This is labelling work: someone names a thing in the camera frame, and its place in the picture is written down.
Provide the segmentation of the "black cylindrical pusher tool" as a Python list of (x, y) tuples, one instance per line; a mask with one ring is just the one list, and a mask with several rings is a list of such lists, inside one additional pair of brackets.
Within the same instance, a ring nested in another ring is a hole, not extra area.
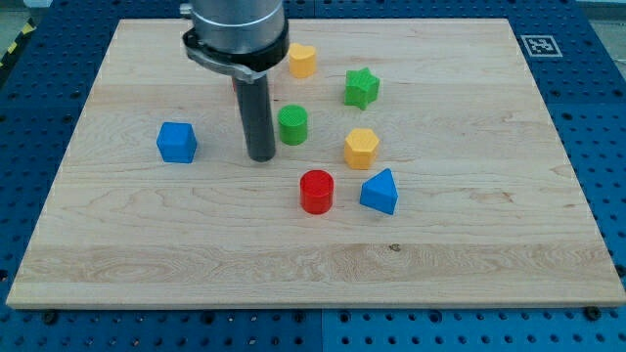
[(267, 75), (251, 83), (236, 79), (235, 86), (248, 156), (258, 162), (269, 161), (276, 147)]

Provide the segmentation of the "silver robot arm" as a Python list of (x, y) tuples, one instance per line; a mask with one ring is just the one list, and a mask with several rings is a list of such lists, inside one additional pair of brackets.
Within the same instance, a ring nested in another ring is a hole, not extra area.
[(282, 0), (189, 0), (180, 5), (192, 21), (182, 41), (189, 59), (232, 78), (248, 156), (276, 153), (267, 72), (287, 55), (289, 20)]

